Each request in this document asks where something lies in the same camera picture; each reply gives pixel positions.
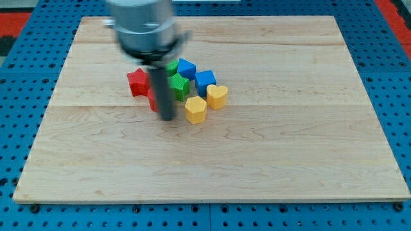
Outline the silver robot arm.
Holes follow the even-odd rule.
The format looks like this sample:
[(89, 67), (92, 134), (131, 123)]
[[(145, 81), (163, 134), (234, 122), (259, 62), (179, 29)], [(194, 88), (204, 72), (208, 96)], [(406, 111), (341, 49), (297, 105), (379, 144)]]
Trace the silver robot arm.
[(169, 0), (106, 0), (120, 48), (141, 65), (165, 66), (191, 33), (181, 31)]

